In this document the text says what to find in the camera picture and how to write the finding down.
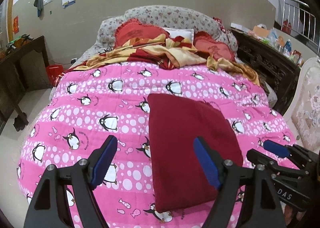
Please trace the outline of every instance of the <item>floral headboard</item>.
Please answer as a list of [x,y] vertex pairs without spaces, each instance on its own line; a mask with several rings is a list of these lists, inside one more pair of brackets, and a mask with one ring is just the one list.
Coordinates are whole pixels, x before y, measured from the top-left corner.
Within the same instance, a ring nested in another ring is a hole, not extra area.
[[215,40],[224,42],[229,45],[231,50],[237,51],[238,45],[235,36],[231,31],[224,29],[221,21],[187,8],[152,5],[133,8],[127,10],[122,16],[104,20],[98,31],[95,52],[97,49],[113,47],[116,29],[130,18],[138,18],[143,23],[155,24],[160,27],[194,29],[195,32],[206,31]]

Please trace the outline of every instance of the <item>plastic bottle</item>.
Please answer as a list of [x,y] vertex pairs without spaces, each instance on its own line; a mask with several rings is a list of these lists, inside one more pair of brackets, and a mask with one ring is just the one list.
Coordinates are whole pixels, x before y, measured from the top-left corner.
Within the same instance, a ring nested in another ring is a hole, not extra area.
[[283,54],[284,54],[286,57],[290,57],[291,52],[292,52],[291,41],[290,41],[290,39],[288,39],[287,42],[286,42],[285,45],[284,45],[284,52],[283,52]]

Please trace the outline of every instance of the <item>electrical wire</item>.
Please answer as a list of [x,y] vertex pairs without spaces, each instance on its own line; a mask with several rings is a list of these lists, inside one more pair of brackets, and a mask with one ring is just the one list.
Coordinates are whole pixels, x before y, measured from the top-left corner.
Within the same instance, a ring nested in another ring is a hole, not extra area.
[[55,62],[55,61],[52,60],[52,59],[48,59],[48,60],[50,60],[50,61],[52,61],[52,62],[54,62],[55,64],[58,64],[58,65],[70,65],[70,64],[71,64],[71,63],[68,63],[68,64],[57,63],[57,62]]

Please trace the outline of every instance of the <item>hanging towel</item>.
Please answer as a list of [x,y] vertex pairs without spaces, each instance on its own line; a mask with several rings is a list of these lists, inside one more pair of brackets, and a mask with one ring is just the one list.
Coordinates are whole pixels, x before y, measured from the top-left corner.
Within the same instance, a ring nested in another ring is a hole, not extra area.
[[38,10],[38,18],[40,17],[41,11],[43,10],[43,0],[35,0],[33,4]]

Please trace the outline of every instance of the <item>white floor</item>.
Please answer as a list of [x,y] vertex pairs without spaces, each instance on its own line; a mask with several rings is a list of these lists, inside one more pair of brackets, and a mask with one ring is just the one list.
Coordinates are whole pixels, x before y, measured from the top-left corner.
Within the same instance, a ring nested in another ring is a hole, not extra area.
[[[51,89],[44,89],[27,93],[19,106],[28,115],[31,124],[38,113],[49,103]],[[27,134],[26,126],[17,132],[13,127],[14,111],[7,121],[0,135],[0,209],[14,228],[23,228],[28,210],[27,199],[23,196],[18,185],[17,166],[20,158],[20,146]]]

